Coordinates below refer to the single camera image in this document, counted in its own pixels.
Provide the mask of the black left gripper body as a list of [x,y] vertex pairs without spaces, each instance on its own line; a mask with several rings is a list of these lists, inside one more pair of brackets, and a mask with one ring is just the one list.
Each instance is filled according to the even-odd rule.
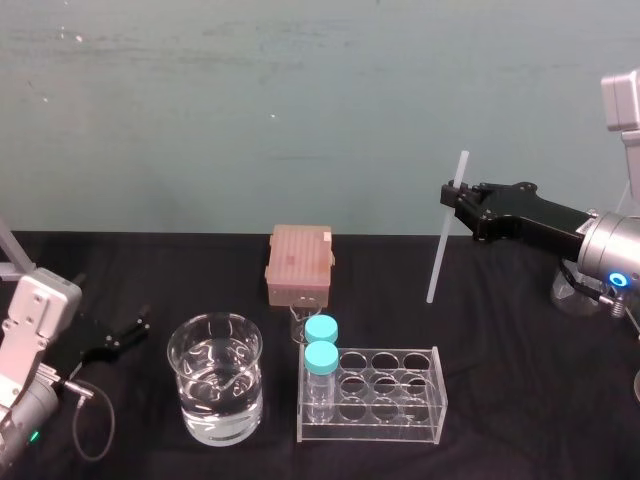
[[49,365],[56,371],[75,371],[91,362],[113,362],[118,356],[116,340],[112,328],[77,314],[49,348]]

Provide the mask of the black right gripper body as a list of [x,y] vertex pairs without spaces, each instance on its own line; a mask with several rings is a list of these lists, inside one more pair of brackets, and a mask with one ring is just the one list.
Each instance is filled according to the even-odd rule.
[[538,196],[537,186],[481,183],[479,220],[474,238],[482,241],[517,240],[550,253],[577,253],[584,241],[578,231],[589,219],[584,211]]

